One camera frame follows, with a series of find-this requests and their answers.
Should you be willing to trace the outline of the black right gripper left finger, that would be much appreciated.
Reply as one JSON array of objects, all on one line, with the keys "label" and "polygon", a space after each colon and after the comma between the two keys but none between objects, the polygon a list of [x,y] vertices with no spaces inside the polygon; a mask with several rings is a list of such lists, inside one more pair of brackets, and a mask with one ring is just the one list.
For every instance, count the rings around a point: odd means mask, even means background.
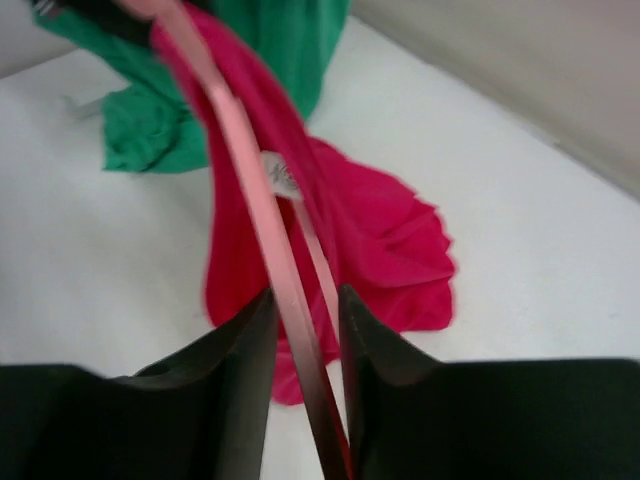
[{"label": "black right gripper left finger", "polygon": [[1,370],[5,479],[256,479],[277,343],[270,291],[133,376]]}]

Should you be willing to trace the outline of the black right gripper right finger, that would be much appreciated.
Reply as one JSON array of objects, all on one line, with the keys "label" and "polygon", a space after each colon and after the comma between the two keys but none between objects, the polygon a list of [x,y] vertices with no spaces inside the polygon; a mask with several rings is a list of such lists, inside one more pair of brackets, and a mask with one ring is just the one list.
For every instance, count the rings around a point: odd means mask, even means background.
[{"label": "black right gripper right finger", "polygon": [[639,364],[442,362],[339,290],[349,440],[359,479],[635,479]]}]

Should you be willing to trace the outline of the pink plastic hanger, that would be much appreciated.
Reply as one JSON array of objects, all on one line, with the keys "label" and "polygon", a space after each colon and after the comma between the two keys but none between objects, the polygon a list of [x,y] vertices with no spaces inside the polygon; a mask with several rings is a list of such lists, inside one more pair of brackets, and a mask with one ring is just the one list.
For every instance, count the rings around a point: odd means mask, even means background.
[{"label": "pink plastic hanger", "polygon": [[349,444],[299,271],[246,112],[231,93],[184,6],[177,1],[125,1],[122,5],[165,29],[215,110],[287,334],[323,474],[327,479],[350,479]]}]

